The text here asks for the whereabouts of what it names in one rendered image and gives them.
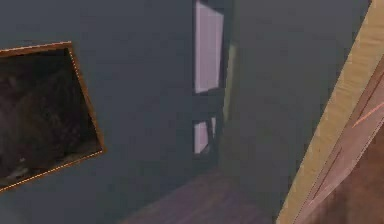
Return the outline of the brown framed dark picture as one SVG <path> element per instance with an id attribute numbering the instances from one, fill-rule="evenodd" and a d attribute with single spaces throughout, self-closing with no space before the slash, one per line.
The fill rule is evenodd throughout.
<path id="1" fill-rule="evenodd" d="M 0 192 L 104 152 L 72 42 L 0 50 Z"/>

